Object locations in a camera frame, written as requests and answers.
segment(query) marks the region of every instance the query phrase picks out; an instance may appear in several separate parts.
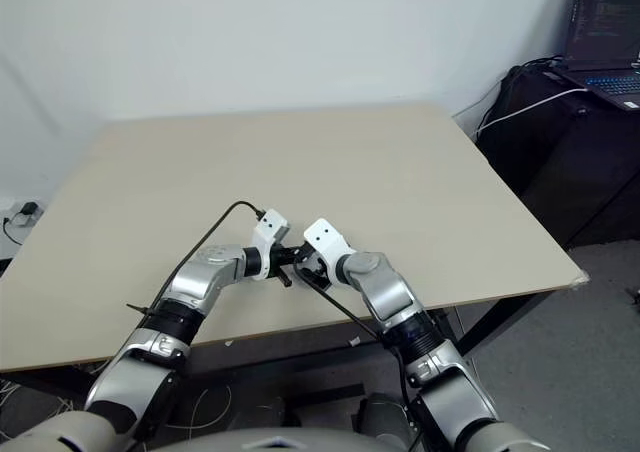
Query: black desk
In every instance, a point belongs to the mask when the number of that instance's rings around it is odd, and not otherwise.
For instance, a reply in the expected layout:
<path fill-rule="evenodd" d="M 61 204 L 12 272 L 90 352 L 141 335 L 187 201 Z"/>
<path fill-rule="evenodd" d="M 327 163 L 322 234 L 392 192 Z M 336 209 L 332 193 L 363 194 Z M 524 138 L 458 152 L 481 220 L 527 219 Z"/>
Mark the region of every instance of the black desk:
<path fill-rule="evenodd" d="M 488 121 L 574 88 L 545 71 L 518 78 Z M 477 146 L 564 247 L 640 238 L 640 114 L 579 92 L 485 129 Z"/>

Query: silver robot arm segment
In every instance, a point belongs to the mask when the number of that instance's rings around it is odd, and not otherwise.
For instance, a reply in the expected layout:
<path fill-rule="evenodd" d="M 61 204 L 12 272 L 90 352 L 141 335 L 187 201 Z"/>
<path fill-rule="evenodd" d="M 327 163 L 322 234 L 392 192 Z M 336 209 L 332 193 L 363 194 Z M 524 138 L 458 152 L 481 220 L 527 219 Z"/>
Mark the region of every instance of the silver robot arm segment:
<path fill-rule="evenodd" d="M 501 422 L 493 402 L 454 344 L 444 339 L 404 278 L 384 254 L 357 252 L 324 219 L 304 234 L 309 264 L 321 266 L 325 285 L 348 284 L 360 292 L 385 347 L 401 358 L 410 404 L 434 451 L 547 451 L 546 446 Z"/>
<path fill-rule="evenodd" d="M 280 245 L 288 230 L 271 209 L 259 217 L 250 247 L 198 250 L 151 308 L 133 307 L 144 318 L 94 383 L 85 411 L 47 420 L 2 452 L 121 451 L 151 437 L 171 411 L 191 342 L 222 289 L 247 277 L 288 280 L 280 269 L 296 252 Z"/>

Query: table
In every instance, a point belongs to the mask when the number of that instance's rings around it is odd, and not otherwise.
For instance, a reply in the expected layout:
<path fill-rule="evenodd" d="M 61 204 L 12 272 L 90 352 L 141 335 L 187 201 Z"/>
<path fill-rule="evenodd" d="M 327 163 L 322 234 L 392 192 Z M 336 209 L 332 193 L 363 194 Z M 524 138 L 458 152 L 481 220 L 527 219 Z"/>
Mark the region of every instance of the table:
<path fill-rule="evenodd" d="M 287 217 L 285 244 L 299 244 L 304 228 L 323 216 L 356 249 L 384 251 L 427 308 L 586 280 L 437 107 L 115 123 L 2 278 L 0 370 L 115 353 L 139 320 L 124 304 L 149 304 L 180 257 L 239 198 Z M 212 240 L 248 245 L 253 220 L 238 212 Z M 367 315 L 352 290 L 332 294 Z M 532 298 L 499 303 L 463 349 Z M 298 283 L 246 281 L 225 289 L 194 343 L 343 320 Z"/>
<path fill-rule="evenodd" d="M 574 88 L 532 67 L 489 121 Z M 566 248 L 640 237 L 640 118 L 595 94 L 569 94 L 484 130 L 478 148 Z"/>

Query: power cord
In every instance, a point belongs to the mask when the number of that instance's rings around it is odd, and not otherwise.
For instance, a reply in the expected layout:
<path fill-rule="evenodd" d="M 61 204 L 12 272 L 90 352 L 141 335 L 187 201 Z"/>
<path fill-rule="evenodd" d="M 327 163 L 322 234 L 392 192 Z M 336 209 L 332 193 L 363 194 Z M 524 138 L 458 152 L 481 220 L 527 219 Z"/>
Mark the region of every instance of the power cord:
<path fill-rule="evenodd" d="M 474 107 L 477 107 L 478 105 L 480 105 L 482 102 L 485 101 L 485 99 L 487 97 L 489 97 L 491 92 L 493 92 L 493 90 L 500 84 L 502 84 L 502 90 L 500 91 L 500 94 L 498 95 L 498 97 L 502 96 L 506 92 L 508 92 L 510 94 L 511 93 L 511 87 L 513 86 L 513 83 L 514 83 L 515 79 L 517 79 L 520 75 L 522 75 L 524 73 L 524 71 L 528 67 L 530 67 L 532 65 L 542 65 L 542 64 L 550 63 L 550 62 L 553 62 L 555 60 L 559 60 L 561 58 L 562 58 L 562 55 L 554 55 L 552 57 L 541 57 L 539 59 L 533 59 L 533 60 L 530 60 L 528 62 L 525 62 L 524 64 L 522 64 L 520 66 L 512 67 L 512 69 L 509 71 L 509 73 L 507 75 L 505 75 L 502 79 L 500 79 L 498 82 L 493 84 L 491 86 L 491 88 L 487 92 L 485 92 L 485 94 L 482 97 L 480 97 L 478 100 L 476 100 L 471 105 L 468 105 L 464 109 L 459 110 L 458 112 L 453 114 L 451 116 L 451 118 L 455 119 L 458 116 L 464 114 L 465 112 L 467 112 L 467 111 L 473 109 Z M 491 110 L 493 110 L 494 107 L 495 107 L 495 103 L 494 103 L 494 105 L 489 107 L 489 109 L 487 109 L 487 111 L 484 113 L 484 115 L 482 117 L 482 120 L 480 121 L 480 125 L 478 127 L 482 126 L 482 124 L 486 120 L 487 116 L 489 115 L 489 112 Z"/>
<path fill-rule="evenodd" d="M 9 232 L 7 232 L 7 224 L 9 222 L 11 222 L 13 219 L 10 219 L 9 217 L 5 217 L 2 219 L 2 232 L 4 232 L 4 235 L 7 236 L 7 238 L 13 242 L 16 245 L 22 245 L 22 242 L 18 242 L 16 239 L 14 239 L 13 237 L 11 237 L 11 235 L 9 235 Z"/>
<path fill-rule="evenodd" d="M 304 271 L 300 268 L 300 264 L 302 263 L 302 254 L 298 254 L 293 261 L 293 271 L 298 276 L 300 280 L 302 280 L 305 284 L 315 290 L 318 294 L 320 294 L 325 300 L 327 300 L 331 305 L 337 308 L 344 315 L 349 317 L 353 322 L 358 324 L 362 330 L 364 330 L 367 334 L 373 337 L 376 341 L 380 341 L 380 336 L 377 334 L 371 327 L 365 324 L 362 320 L 360 320 L 353 312 L 343 306 L 336 299 L 327 294 L 321 287 L 315 284 L 313 281 L 309 280 L 309 278 L 304 274 Z"/>
<path fill-rule="evenodd" d="M 524 107 L 523 109 L 517 110 L 509 115 L 505 115 L 504 117 L 500 117 L 499 119 L 496 120 L 492 120 L 491 122 L 489 122 L 486 125 L 483 125 L 482 127 L 479 127 L 478 129 L 476 129 L 476 140 L 478 139 L 478 137 L 480 136 L 480 132 L 482 132 L 484 129 L 486 129 L 487 127 L 491 127 L 494 124 L 497 124 L 498 122 L 502 122 L 503 120 L 507 120 L 510 119 L 511 117 L 515 117 L 516 115 L 520 115 L 523 112 L 526 112 L 527 110 L 531 110 L 534 107 L 538 107 L 539 105 L 542 104 L 546 104 L 547 102 L 551 102 L 552 100 L 555 100 L 559 97 L 562 97 L 564 95 L 567 94 L 573 94 L 574 92 L 589 92 L 589 89 L 570 89 L 570 90 L 565 90 L 564 92 L 560 92 L 559 94 L 553 95 L 551 97 L 547 97 L 546 99 L 542 99 L 539 100 L 538 102 L 536 102 L 535 104 L 531 104 L 527 107 Z"/>
<path fill-rule="evenodd" d="M 458 311 L 458 306 L 454 305 L 453 310 L 456 313 L 456 317 L 458 318 L 458 324 L 460 325 L 460 330 L 462 331 L 462 336 L 467 333 L 464 327 L 464 323 L 462 322 L 462 317 L 460 317 L 460 312 Z M 478 375 L 478 369 L 476 368 L 476 362 L 473 360 L 473 357 L 469 357 L 469 361 L 471 362 L 471 367 L 473 367 L 473 372 L 476 374 L 476 377 L 480 379 L 480 375 Z"/>
<path fill-rule="evenodd" d="M 513 86 L 516 81 L 529 70 L 530 67 L 538 67 L 542 65 L 550 65 L 555 61 L 561 60 L 562 55 L 554 55 L 551 57 L 541 57 L 539 59 L 530 60 L 525 62 L 522 65 L 512 67 L 509 70 L 509 73 L 501 80 L 501 88 L 500 93 L 498 94 L 497 99 L 494 101 L 493 105 L 489 107 L 482 116 L 478 127 L 476 127 L 476 131 L 474 133 L 474 139 L 477 141 L 480 137 L 480 129 L 484 126 L 487 118 L 492 114 L 497 112 L 497 108 L 500 104 L 508 104 L 511 102 L 511 95 L 513 93 Z"/>
<path fill-rule="evenodd" d="M 190 425 L 173 425 L 173 424 L 165 424 L 165 427 L 168 427 L 170 429 L 180 429 L 180 430 L 188 430 L 189 431 L 189 440 L 191 440 L 192 437 L 192 432 L 194 430 L 200 430 L 200 429 L 205 429 L 207 427 L 210 427 L 214 424 L 217 424 L 218 422 L 220 422 L 226 415 L 227 412 L 229 412 L 229 409 L 231 408 L 231 401 L 233 399 L 233 395 L 231 394 L 231 387 L 229 387 L 228 385 L 227 387 L 227 392 L 229 394 L 229 399 L 227 400 L 227 405 L 225 405 L 224 409 L 222 410 L 222 412 L 213 420 L 206 422 L 204 424 L 199 424 L 199 425 L 194 425 L 195 419 L 196 419 L 196 412 L 198 410 L 198 406 L 200 405 L 200 402 L 202 401 L 203 397 L 209 392 L 209 389 L 205 389 L 204 391 L 202 391 L 202 393 L 200 394 L 200 396 L 198 397 L 198 399 L 196 400 L 195 405 L 193 406 L 193 412 L 191 413 L 191 423 Z"/>
<path fill-rule="evenodd" d="M 196 245 L 194 245 L 191 248 L 191 250 L 189 252 L 187 252 L 187 254 L 182 258 L 182 260 L 180 260 L 180 262 L 178 262 L 178 265 L 175 266 L 175 268 L 171 271 L 169 276 L 166 278 L 166 280 L 164 281 L 164 283 L 160 287 L 160 291 L 156 295 L 155 299 L 153 299 L 153 302 L 151 303 L 151 306 L 148 307 L 148 309 L 146 309 L 146 310 L 153 310 L 155 308 L 155 306 L 158 305 L 158 302 L 160 301 L 160 297 L 162 297 L 162 294 L 164 293 L 164 291 L 167 290 L 167 287 L 169 287 L 169 285 L 171 285 L 171 282 L 176 277 L 176 275 L 178 274 L 178 271 L 182 268 L 182 266 L 184 264 L 186 264 L 188 262 L 188 260 L 193 256 L 193 254 L 195 254 L 198 251 L 198 249 L 202 246 L 202 244 L 204 244 L 207 241 L 207 239 L 211 236 L 211 234 L 213 234 L 216 231 L 216 229 L 218 227 L 220 227 L 220 224 L 222 224 L 222 222 L 224 222 L 224 220 L 229 216 L 229 214 L 236 207 L 238 207 L 240 205 L 244 205 L 246 207 L 249 207 L 251 210 L 253 210 L 255 212 L 256 218 L 258 220 L 262 219 L 262 217 L 265 214 L 264 210 L 258 209 L 255 205 L 253 205 L 251 202 L 247 202 L 246 200 L 238 200 L 238 201 L 234 202 L 233 204 L 231 204 L 227 208 L 227 210 L 225 210 L 224 213 L 220 216 L 220 218 L 218 220 L 216 220 L 216 222 L 209 228 L 209 230 L 207 230 L 207 232 L 205 232 L 205 234 L 202 236 L 202 238 L 200 238 L 200 240 L 196 243 Z"/>
<path fill-rule="evenodd" d="M 329 294 L 327 294 L 325 290 L 323 290 L 320 286 L 318 286 L 316 283 L 311 281 L 304 274 L 303 270 L 299 267 L 299 265 L 300 265 L 300 263 L 302 261 L 302 258 L 303 258 L 302 255 L 303 254 L 298 254 L 296 256 L 296 259 L 293 262 L 293 271 L 300 278 L 300 280 L 302 280 L 305 284 L 307 284 L 309 287 L 311 287 L 313 290 L 315 290 L 324 299 L 326 299 L 329 303 L 331 303 L 331 305 L 333 305 L 338 310 L 340 310 L 343 314 L 345 314 L 347 317 L 349 317 L 353 322 L 358 324 L 360 326 L 360 328 L 362 328 L 367 334 L 369 334 L 371 337 L 373 337 L 376 341 L 382 342 L 382 338 L 381 338 L 380 334 L 374 332 L 367 324 L 362 322 L 362 320 L 360 320 L 349 309 L 344 307 L 340 302 L 338 302 L 333 297 L 331 297 Z M 407 373 L 406 373 L 406 370 L 405 370 L 405 367 L 404 367 L 404 360 L 402 359 L 402 355 L 400 354 L 400 351 L 396 347 L 390 347 L 389 351 L 396 358 L 396 361 L 398 362 L 398 372 L 399 372 L 399 375 L 400 375 L 400 390 L 402 392 L 402 400 L 403 400 L 404 405 L 406 407 L 407 413 L 410 413 L 409 406 L 411 404 L 411 400 L 409 399 L 409 392 L 407 391 Z M 415 437 L 413 443 L 411 444 L 411 446 L 408 449 L 409 452 L 413 452 L 415 450 L 415 448 L 417 447 L 422 435 L 423 435 L 423 430 L 422 430 L 422 428 L 420 428 L 420 430 L 418 432 L 418 435 Z"/>
<path fill-rule="evenodd" d="M 22 386 L 19 384 L 14 384 L 9 381 L 0 380 L 0 418 L 1 418 L 1 412 L 3 407 L 5 407 L 8 404 L 9 399 L 15 399 L 15 395 L 13 394 L 15 394 L 21 388 Z M 67 400 L 67 399 L 63 399 L 62 397 L 57 397 L 57 399 L 59 402 L 57 408 L 54 411 L 52 411 L 46 417 L 46 419 L 50 419 L 51 417 L 62 414 L 63 412 L 67 412 L 75 409 L 75 405 L 71 399 Z M 15 437 L 12 434 L 7 433 L 5 430 L 2 430 L 0 428 L 0 438 L 4 440 L 11 440 L 11 439 L 14 439 Z"/>

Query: white cable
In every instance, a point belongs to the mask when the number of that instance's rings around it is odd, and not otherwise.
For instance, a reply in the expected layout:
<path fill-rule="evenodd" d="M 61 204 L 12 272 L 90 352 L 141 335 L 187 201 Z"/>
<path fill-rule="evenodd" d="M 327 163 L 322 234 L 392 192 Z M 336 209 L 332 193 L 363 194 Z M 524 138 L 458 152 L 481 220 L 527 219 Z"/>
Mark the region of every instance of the white cable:
<path fill-rule="evenodd" d="M 108 364 L 109 364 L 109 360 L 105 360 L 104 364 L 101 364 L 100 366 L 96 367 L 95 369 L 93 369 L 91 372 L 89 372 L 91 375 L 96 375 L 98 372 L 100 372 L 102 369 L 104 369 Z"/>
<path fill-rule="evenodd" d="M 11 397 L 11 394 L 13 394 L 19 388 L 20 386 L 18 385 L 17 387 L 14 387 L 13 389 L 9 390 L 7 394 L 2 398 L 2 400 L 0 400 L 0 407 L 2 407 L 5 404 L 5 402 L 9 400 L 9 397 Z"/>
<path fill-rule="evenodd" d="M 63 407 L 62 404 L 58 405 L 58 408 L 56 410 L 54 410 L 49 415 L 47 415 L 47 419 L 50 419 L 51 417 L 55 417 L 56 415 L 60 415 L 60 412 L 62 411 L 62 407 Z"/>
<path fill-rule="evenodd" d="M 20 387 L 19 384 L 12 384 L 11 382 L 9 382 L 7 385 L 5 385 L 2 390 L 0 390 L 0 394 L 4 394 L 5 392 L 9 392 L 9 390 L 11 389 L 17 389 L 18 387 Z"/>
<path fill-rule="evenodd" d="M 476 106 L 480 105 L 482 102 L 484 102 L 484 100 L 485 100 L 487 97 L 489 97 L 489 94 L 491 94 L 491 92 L 493 92 L 493 90 L 494 90 L 497 86 L 499 86 L 499 85 L 500 85 L 500 83 L 501 83 L 501 82 L 502 82 L 502 79 L 500 79 L 498 82 L 496 82 L 495 84 L 493 84 L 493 86 L 492 86 L 489 90 L 487 90 L 487 91 L 485 92 L 485 94 L 484 94 L 482 97 L 480 97 L 478 100 L 476 100 L 473 104 L 468 105 L 468 106 L 466 106 L 464 109 L 462 109 L 462 110 L 460 110 L 460 111 L 456 112 L 455 114 L 453 114 L 453 115 L 451 116 L 451 118 L 452 118 L 452 119 L 455 119 L 456 117 L 458 117 L 458 116 L 460 116 L 460 115 L 464 114 L 464 113 L 465 113 L 465 112 L 467 112 L 468 110 L 471 110 L 471 109 L 473 109 L 474 107 L 476 107 Z"/>
<path fill-rule="evenodd" d="M 537 107 L 539 105 L 542 104 L 546 104 L 547 102 L 551 102 L 552 100 L 557 99 L 558 97 L 562 97 L 563 95 L 567 95 L 567 94 L 573 94 L 574 92 L 589 92 L 589 89 L 571 89 L 571 90 L 565 90 L 564 92 L 560 92 L 559 94 L 553 95 L 551 97 L 547 97 L 546 99 L 542 99 L 538 102 L 536 102 L 535 104 L 531 104 L 528 107 L 525 107 L 524 109 L 520 109 L 517 110 L 515 112 L 512 112 L 509 115 L 505 115 L 504 117 L 500 117 L 499 119 L 496 120 L 492 120 L 491 122 L 489 122 L 486 125 L 483 125 L 482 127 L 479 127 L 478 129 L 476 129 L 476 139 L 478 138 L 478 136 L 480 135 L 480 132 L 482 132 L 484 129 L 486 129 L 487 127 L 491 127 L 493 124 L 497 124 L 498 122 L 502 122 L 503 120 L 507 120 L 510 119 L 511 117 L 514 117 L 518 114 L 521 114 L 523 112 L 526 112 L 527 110 L 531 110 L 534 107 Z"/>
<path fill-rule="evenodd" d="M 63 399 L 62 397 L 58 397 L 58 400 L 60 401 L 60 403 L 62 404 L 63 410 L 62 412 L 68 412 L 70 410 L 74 409 L 73 406 L 73 401 L 71 399 L 69 399 L 69 402 L 67 402 L 65 399 Z"/>
<path fill-rule="evenodd" d="M 200 400 L 202 400 L 202 397 L 205 396 L 205 394 L 208 392 L 209 389 L 206 389 L 204 392 L 202 392 L 202 394 L 200 394 L 200 397 L 198 397 L 198 400 L 196 401 L 195 406 L 193 407 L 193 413 L 191 414 L 191 425 L 173 425 L 173 424 L 165 424 L 165 427 L 169 427 L 170 429 L 180 429 L 180 430 L 188 430 L 189 431 L 189 438 L 191 438 L 191 431 L 193 430 L 199 430 L 199 429 L 204 429 L 206 427 L 210 427 L 211 425 L 220 422 L 225 415 L 227 415 L 227 412 L 229 412 L 229 408 L 231 407 L 231 401 L 233 396 L 231 395 L 231 387 L 229 387 L 227 385 L 227 392 L 229 393 L 229 400 L 227 401 L 227 405 L 225 406 L 224 410 L 220 413 L 220 415 L 218 415 L 218 417 L 216 417 L 215 419 L 213 419 L 211 422 L 207 422 L 206 424 L 201 424 L 201 425 L 193 425 L 195 416 L 196 416 L 196 410 L 198 408 L 198 405 L 200 404 Z"/>

